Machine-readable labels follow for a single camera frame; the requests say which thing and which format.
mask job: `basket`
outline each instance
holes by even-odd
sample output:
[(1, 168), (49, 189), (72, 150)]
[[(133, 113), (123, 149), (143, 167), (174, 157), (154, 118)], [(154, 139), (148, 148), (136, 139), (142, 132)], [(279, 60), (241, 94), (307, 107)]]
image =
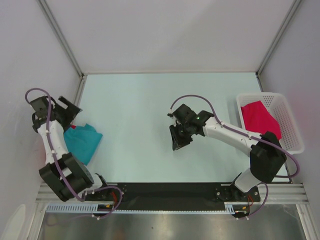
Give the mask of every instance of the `basket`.
[(261, 101), (268, 112), (277, 120), (280, 125), (282, 139), (280, 144), (290, 154), (300, 154), (305, 150), (305, 145), (298, 131), (296, 121), (288, 105), (285, 96), (273, 92), (243, 93), (236, 97), (242, 128), (245, 122), (241, 107), (247, 104)]

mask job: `tabletop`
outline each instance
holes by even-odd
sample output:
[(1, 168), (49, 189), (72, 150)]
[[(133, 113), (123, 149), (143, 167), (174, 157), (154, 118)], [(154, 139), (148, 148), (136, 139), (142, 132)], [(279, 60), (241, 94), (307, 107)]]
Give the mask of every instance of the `tabletop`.
[[(167, 116), (186, 94), (207, 98), (224, 122), (241, 127), (236, 96), (260, 92), (255, 73), (149, 73), (88, 75), (76, 125), (90, 124), (103, 138), (88, 168), (107, 182), (232, 182), (250, 166), (241, 151), (219, 140), (193, 136), (172, 150)], [(210, 111), (194, 97), (181, 99), (198, 113)], [(283, 166), (278, 173), (287, 175)], [(275, 178), (274, 182), (287, 182)]]

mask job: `white panel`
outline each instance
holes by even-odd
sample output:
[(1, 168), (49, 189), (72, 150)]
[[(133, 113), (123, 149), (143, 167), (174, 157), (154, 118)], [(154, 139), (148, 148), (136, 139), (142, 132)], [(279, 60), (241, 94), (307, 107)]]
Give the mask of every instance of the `white panel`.
[(30, 224), (45, 151), (32, 129), (25, 92), (32, 87), (73, 99), (79, 79), (35, 0), (0, 2), (0, 236), (25, 204)]
[(84, 72), (255, 72), (293, 0), (47, 0)]
[[(107, 182), (232, 182), (250, 166), (240, 150), (217, 139), (193, 136), (193, 142), (172, 150), (167, 116), (172, 102), (198, 94), (212, 102), (226, 123), (238, 125), (236, 96), (259, 92), (252, 73), (162, 73), (88, 75), (76, 124), (86, 123), (103, 134), (89, 163)], [(182, 103), (196, 113), (210, 111), (202, 99)], [(283, 167), (279, 175), (285, 175)], [(288, 181), (275, 178), (275, 181)]]
[(265, 91), (286, 96), (301, 132), (305, 150), (297, 158), (314, 217), (320, 224), (320, 1), (304, 1), (261, 79)]

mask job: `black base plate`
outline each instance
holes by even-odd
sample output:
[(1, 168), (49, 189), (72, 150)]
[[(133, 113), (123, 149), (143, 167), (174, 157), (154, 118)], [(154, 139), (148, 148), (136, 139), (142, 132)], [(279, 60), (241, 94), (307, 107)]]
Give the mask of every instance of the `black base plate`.
[(223, 211), (225, 202), (247, 205), (248, 195), (254, 202), (261, 200), (258, 187), (253, 187), (248, 193), (241, 193), (230, 182), (116, 184), (124, 193), (119, 210)]

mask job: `orange wire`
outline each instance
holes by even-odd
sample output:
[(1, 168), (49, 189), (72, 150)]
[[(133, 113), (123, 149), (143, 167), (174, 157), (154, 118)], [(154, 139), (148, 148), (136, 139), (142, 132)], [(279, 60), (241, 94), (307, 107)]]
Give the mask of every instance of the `orange wire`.
[(254, 204), (254, 199), (250, 196), (250, 195), (248, 195), (248, 202), (252, 202), (251, 204), (249, 204), (249, 207), (251, 207), (253, 204)]

